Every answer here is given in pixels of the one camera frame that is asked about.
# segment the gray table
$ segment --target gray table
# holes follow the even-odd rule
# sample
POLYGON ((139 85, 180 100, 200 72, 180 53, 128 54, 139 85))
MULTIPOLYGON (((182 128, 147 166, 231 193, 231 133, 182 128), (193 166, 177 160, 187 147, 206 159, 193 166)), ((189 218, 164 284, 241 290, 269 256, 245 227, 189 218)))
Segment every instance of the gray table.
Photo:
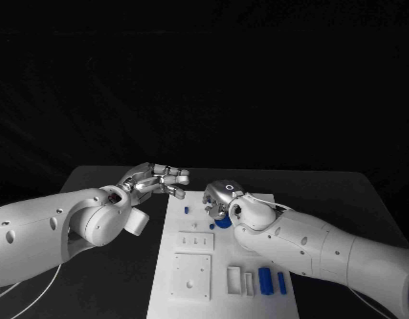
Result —
MULTIPOLYGON (((128 169, 81 166, 62 192, 113 185, 128 169)), ((274 193, 278 203, 324 219, 349 233, 409 248, 379 194, 360 173, 187 169, 192 182, 183 185, 185 190, 203 191, 212 181, 234 179, 251 193, 274 193)), ((82 252, 64 264, 54 286, 21 319, 38 315, 41 318, 146 318, 167 195, 153 194, 139 208, 150 215, 141 236, 124 231, 108 246, 82 252)), ((5 296, 0 319, 10 318, 32 303, 55 272, 56 268, 23 282, 5 296)), ((295 274, 293 284, 301 319, 383 318, 343 285, 295 274)))

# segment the hole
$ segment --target hole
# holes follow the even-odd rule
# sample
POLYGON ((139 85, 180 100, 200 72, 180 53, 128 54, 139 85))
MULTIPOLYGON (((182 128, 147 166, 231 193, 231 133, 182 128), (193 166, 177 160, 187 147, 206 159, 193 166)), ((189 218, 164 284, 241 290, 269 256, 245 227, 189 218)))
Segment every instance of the hole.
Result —
POLYGON ((15 232, 15 231, 9 231, 9 232, 6 233, 6 240, 8 240, 8 242, 12 244, 13 241, 15 241, 15 239, 16 239, 16 232, 15 232))
POLYGON ((58 219, 55 217, 49 220, 49 224, 51 224, 52 230, 55 231, 58 228, 58 219))

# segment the black curtain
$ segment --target black curtain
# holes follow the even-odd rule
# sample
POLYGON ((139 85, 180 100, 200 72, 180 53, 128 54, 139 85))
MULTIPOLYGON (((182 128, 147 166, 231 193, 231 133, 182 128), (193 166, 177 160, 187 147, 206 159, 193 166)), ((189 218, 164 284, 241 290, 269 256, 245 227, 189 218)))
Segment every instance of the black curtain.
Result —
POLYGON ((409 2, 3 7, 0 204, 144 161, 359 171, 409 237, 409 2))

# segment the blue cylinder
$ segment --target blue cylinder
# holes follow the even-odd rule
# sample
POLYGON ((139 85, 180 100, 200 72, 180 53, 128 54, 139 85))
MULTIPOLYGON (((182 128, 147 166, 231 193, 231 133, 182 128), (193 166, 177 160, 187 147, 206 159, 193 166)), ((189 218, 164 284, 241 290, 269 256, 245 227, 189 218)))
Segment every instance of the blue cylinder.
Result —
POLYGON ((288 290, 285 288, 285 278, 284 278, 284 273, 282 272, 278 272, 278 278, 280 278, 281 293, 287 294, 288 290))
POLYGON ((269 268, 259 268, 259 288, 262 294, 274 294, 274 281, 271 280, 271 270, 269 268))
POLYGON ((231 226, 231 216, 229 216, 229 214, 226 214, 223 220, 216 221, 216 225, 218 225, 221 228, 228 228, 228 227, 231 226))

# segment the white robotic arm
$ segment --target white robotic arm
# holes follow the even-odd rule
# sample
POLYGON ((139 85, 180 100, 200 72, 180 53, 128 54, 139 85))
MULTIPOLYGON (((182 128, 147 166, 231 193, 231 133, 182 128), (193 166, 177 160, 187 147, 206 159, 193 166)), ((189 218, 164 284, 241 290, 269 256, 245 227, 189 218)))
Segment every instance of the white robotic arm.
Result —
POLYGON ((239 244, 298 275, 334 281, 409 319, 409 249, 377 243, 293 209, 282 212, 229 180, 208 185, 203 203, 229 215, 239 244))
POLYGON ((117 186, 84 189, 0 207, 0 287, 33 278, 82 251, 107 245, 123 229, 140 235, 149 215, 133 206, 151 193, 179 199, 187 170, 144 163, 117 186))

